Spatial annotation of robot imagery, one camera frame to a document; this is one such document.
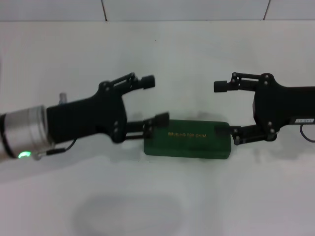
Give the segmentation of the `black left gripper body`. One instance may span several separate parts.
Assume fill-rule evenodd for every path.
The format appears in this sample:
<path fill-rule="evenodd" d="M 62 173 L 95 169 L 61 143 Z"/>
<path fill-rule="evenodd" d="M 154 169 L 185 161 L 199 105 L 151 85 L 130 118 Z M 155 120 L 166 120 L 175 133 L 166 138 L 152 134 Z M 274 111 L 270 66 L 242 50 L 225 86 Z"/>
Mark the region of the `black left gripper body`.
<path fill-rule="evenodd" d="M 106 134 L 114 143 L 125 140 L 126 110 L 122 94 L 100 84 L 93 96 L 47 108 L 48 133 L 56 143 Z"/>

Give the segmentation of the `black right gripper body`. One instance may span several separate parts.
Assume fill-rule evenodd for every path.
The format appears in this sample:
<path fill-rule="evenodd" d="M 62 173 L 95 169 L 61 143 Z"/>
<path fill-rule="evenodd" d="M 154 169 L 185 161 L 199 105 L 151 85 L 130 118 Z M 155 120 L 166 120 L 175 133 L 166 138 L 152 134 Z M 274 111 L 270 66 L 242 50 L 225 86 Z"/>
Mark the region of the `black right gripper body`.
<path fill-rule="evenodd" d="M 285 87 L 272 74 L 262 74 L 255 89 L 253 111 L 266 140 L 274 141 L 286 125 L 314 125 L 315 88 Z"/>

